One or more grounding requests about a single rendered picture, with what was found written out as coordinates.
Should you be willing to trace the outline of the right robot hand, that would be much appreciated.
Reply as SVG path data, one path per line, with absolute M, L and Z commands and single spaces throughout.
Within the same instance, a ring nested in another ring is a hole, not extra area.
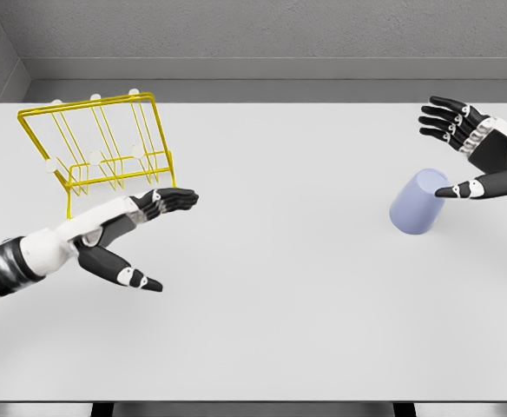
M 507 196 L 507 122 L 454 99 L 432 96 L 429 102 L 421 107 L 419 133 L 447 143 L 482 172 L 434 195 L 472 200 Z

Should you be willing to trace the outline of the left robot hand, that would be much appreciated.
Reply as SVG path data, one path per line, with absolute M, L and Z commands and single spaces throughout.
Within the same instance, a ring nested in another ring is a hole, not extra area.
M 161 292 L 160 282 L 107 246 L 160 215 L 191 209 L 199 200 L 192 189 L 152 189 L 140 195 L 117 197 L 63 222 L 56 232 L 76 251 L 79 266 L 119 286 Z

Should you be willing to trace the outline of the lavender plastic cup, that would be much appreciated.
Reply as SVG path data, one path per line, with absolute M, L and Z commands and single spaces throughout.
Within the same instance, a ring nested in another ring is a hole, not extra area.
M 444 199 L 436 197 L 435 192 L 449 184 L 441 171 L 421 169 L 393 201 L 389 209 L 392 224 L 408 235 L 428 232 L 444 206 Z

